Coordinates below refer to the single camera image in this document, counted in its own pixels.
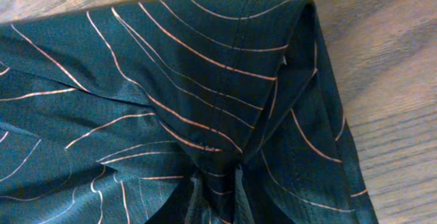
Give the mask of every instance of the wooden table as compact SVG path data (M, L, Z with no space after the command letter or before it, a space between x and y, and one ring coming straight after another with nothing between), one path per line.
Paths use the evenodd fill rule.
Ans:
M131 0L0 0L0 23ZM437 223L437 0L315 0L381 223Z

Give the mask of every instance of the tabletop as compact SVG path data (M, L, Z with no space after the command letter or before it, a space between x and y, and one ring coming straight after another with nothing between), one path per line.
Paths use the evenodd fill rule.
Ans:
M0 24L129 1L0 0ZM380 222L436 223L437 0L314 1Z

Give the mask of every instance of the folded fabric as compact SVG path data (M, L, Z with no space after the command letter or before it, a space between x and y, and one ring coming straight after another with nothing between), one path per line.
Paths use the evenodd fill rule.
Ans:
M0 223L377 223L311 0L0 27Z

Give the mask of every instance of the garment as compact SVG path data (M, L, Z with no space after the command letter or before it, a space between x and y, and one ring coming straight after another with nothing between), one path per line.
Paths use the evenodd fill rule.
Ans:
M0 27L1 223L377 223L311 0Z

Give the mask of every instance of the wooden floor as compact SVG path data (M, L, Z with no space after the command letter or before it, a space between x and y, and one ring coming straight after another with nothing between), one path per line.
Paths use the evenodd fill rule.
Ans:
M0 23L129 0L0 0ZM437 223L437 0L315 0L381 223Z

